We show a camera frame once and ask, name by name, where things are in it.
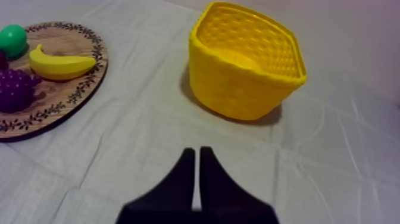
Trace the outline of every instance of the woven plastic basket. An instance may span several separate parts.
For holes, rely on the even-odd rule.
[[[262,117],[306,81],[294,34],[235,4],[207,7],[190,34],[189,52],[197,99],[234,119]]]

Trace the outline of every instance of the wrinkled cloth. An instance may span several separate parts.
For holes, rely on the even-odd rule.
[[[308,41],[301,46],[307,84],[271,114],[233,122],[210,113],[188,84],[188,36],[200,14],[162,0],[2,0],[2,27],[90,27],[105,41],[109,67],[66,122],[0,144],[0,224],[114,223],[184,147],[202,145],[274,206],[281,223],[400,222],[395,105],[316,57]],[[200,207],[197,184],[195,191]]]

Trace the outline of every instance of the green ball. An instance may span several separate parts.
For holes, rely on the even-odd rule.
[[[0,50],[7,58],[15,59],[27,49],[25,29],[19,25],[9,25],[0,31]]]

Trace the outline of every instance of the wooden tray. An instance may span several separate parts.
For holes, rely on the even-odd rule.
[[[11,62],[11,69],[22,69],[32,74],[27,55],[39,43],[46,54],[93,57],[97,63],[77,79],[67,82],[43,80],[35,88],[36,100],[29,108],[13,114],[0,113],[0,142],[38,133],[71,116],[94,94],[107,70],[107,49],[102,39],[82,25],[55,21],[31,25],[25,30],[28,52]]]

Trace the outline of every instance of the toy banana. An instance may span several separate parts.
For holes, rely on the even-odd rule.
[[[42,45],[39,44],[29,53],[29,64],[45,79],[69,80],[88,72],[96,64],[96,60],[81,56],[46,55],[42,51]]]

